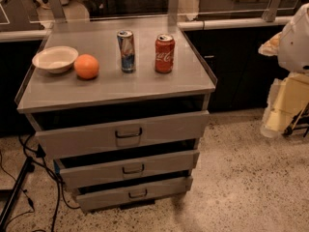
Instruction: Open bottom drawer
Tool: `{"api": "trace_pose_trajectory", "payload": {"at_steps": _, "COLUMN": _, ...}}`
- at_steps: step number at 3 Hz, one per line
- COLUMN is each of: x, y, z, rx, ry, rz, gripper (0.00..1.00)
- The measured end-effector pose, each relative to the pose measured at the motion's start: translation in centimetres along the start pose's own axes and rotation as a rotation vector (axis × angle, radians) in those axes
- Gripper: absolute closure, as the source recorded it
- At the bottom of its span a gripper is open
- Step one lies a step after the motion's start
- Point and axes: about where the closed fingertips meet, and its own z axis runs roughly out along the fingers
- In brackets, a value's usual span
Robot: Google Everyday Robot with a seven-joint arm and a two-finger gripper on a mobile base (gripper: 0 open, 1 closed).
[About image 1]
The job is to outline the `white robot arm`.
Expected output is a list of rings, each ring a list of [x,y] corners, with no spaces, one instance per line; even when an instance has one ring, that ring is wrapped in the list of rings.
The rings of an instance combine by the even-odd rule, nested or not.
[[[260,127],[263,136],[276,137],[309,102],[309,4],[301,6],[283,30],[262,44],[258,52],[276,55],[278,65],[289,72],[271,84]]]

